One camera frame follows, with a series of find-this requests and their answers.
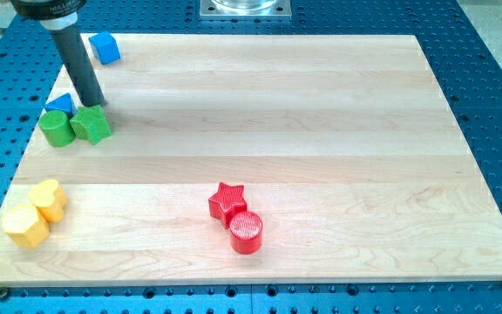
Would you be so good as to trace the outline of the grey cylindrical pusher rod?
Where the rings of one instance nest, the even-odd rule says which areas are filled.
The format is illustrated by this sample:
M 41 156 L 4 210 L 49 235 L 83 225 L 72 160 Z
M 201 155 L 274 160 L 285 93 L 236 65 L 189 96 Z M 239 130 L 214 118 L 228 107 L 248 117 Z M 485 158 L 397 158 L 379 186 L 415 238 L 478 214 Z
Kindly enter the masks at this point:
M 98 106 L 105 97 L 78 30 L 78 14 L 42 20 L 40 24 L 51 34 L 71 83 L 83 106 Z

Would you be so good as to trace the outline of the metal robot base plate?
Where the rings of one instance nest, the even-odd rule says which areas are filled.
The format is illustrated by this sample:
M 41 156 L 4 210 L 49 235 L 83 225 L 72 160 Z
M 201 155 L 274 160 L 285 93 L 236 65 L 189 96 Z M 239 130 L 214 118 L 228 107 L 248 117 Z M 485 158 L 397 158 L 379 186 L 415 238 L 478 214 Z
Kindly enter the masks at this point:
M 292 17 L 290 0 L 200 0 L 199 16 L 204 20 Z

